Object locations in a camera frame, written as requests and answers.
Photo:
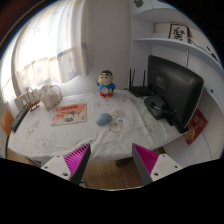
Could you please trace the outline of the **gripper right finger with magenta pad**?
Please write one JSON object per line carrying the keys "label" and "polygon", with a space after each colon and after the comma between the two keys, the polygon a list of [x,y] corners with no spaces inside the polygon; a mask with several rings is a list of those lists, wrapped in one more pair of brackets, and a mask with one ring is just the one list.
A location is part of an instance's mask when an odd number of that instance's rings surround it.
{"label": "gripper right finger with magenta pad", "polygon": [[132,144],[132,156],[144,185],[182,169],[167,154],[158,155],[135,143]]}

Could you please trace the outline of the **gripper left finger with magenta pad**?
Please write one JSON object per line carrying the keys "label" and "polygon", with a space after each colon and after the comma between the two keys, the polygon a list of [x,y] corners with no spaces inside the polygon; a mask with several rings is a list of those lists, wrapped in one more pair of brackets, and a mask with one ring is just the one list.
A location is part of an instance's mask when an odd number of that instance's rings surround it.
{"label": "gripper left finger with magenta pad", "polygon": [[86,144],[65,156],[54,156],[42,169],[79,185],[90,155],[91,147]]}

